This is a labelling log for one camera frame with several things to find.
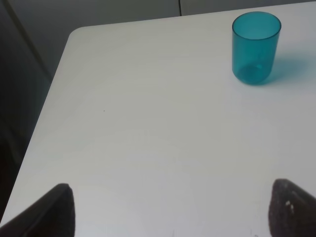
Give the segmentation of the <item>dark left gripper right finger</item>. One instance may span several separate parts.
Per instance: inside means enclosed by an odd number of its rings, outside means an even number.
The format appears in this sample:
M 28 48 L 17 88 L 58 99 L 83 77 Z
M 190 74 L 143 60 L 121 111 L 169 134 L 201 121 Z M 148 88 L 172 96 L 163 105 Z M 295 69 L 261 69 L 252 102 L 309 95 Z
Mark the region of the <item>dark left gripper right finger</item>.
M 314 237 L 316 198 L 288 179 L 276 179 L 268 222 L 273 237 Z

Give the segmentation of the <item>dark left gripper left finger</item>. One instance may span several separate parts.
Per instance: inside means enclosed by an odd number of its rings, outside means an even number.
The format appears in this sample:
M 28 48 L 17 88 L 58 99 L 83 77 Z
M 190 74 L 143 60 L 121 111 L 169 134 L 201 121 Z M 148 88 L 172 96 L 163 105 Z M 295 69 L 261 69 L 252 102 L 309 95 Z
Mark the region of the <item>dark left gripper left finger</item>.
M 73 237 L 75 203 L 69 184 L 52 188 L 0 228 L 2 237 Z

